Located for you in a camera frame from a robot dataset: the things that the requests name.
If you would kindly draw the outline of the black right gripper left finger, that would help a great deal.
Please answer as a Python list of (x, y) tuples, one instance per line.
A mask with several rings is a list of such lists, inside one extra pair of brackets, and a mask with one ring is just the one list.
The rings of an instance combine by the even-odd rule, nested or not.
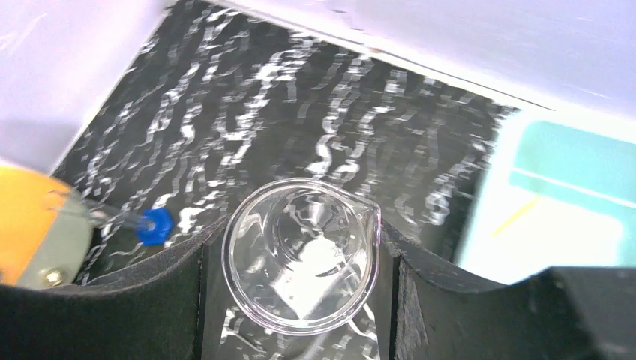
[(1, 357), (219, 359), (228, 221), (85, 286), (2, 286)]

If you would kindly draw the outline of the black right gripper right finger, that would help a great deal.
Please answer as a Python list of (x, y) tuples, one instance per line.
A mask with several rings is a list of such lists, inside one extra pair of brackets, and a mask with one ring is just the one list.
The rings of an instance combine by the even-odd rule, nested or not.
[(551, 267), (512, 285), (380, 231), (382, 359), (633, 359), (635, 270)]

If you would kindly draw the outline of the clear glass beaker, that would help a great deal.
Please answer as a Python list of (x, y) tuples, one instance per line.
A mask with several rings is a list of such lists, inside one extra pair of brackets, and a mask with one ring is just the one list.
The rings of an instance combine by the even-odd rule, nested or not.
[(349, 322), (380, 271), (380, 206), (312, 178), (273, 181), (235, 210), (222, 241), (230, 295), (253, 322), (318, 335)]

